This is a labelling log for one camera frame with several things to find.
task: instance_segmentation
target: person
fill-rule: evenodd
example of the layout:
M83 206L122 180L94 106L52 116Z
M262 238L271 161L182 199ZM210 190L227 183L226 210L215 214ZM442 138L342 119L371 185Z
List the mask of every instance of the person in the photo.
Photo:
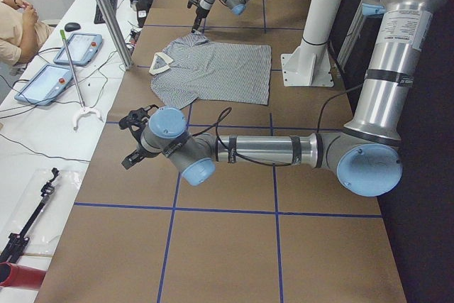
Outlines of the person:
M38 13L28 1L0 0L1 62L7 65L30 62L51 33L52 28L38 21Z

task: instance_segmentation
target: blue joint cap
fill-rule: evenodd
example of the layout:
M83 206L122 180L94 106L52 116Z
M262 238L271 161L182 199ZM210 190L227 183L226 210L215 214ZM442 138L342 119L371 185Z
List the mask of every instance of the blue joint cap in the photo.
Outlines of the blue joint cap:
M402 164L397 152L388 145L359 145L340 159L337 176L353 193L375 197L396 187L402 176Z
M366 17L381 17L386 12L382 5L362 3L362 15Z
M210 158L200 159L186 168L183 172L183 178L192 186L197 186L208 179L216 167Z
M244 12L244 10L246 9L246 5L245 4L239 4L239 5L236 5L235 7L233 7L232 9L232 12L239 16L242 14L242 12Z
M181 110L163 106L150 117L148 126L159 138L176 138L186 130L186 118Z

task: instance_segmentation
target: red cylinder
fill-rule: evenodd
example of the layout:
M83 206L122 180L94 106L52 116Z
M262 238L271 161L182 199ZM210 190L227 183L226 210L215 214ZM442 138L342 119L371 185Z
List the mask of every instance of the red cylinder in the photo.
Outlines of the red cylinder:
M14 263L0 263L0 287L39 290L46 271Z

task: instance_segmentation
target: tablet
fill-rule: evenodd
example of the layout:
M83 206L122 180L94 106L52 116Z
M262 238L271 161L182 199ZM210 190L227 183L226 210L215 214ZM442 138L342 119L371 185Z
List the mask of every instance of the tablet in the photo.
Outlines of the tablet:
M84 67L93 59L102 44L102 36L95 33L72 33L67 40L72 64ZM63 46L54 58L58 65L69 65L68 56Z
M69 67L46 64L14 98L28 104L45 106L67 88L71 79Z

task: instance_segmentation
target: keyboard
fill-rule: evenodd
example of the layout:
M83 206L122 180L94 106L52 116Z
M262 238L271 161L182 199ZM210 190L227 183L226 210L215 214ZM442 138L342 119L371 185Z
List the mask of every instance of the keyboard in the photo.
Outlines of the keyboard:
M113 14L116 13L116 5L118 3L118 0L109 0L109 2L112 5L113 9ZM96 5L96 12L94 14L94 21L95 24L102 24L105 23L106 21L104 20L104 17L102 16L101 9L99 8L98 5Z

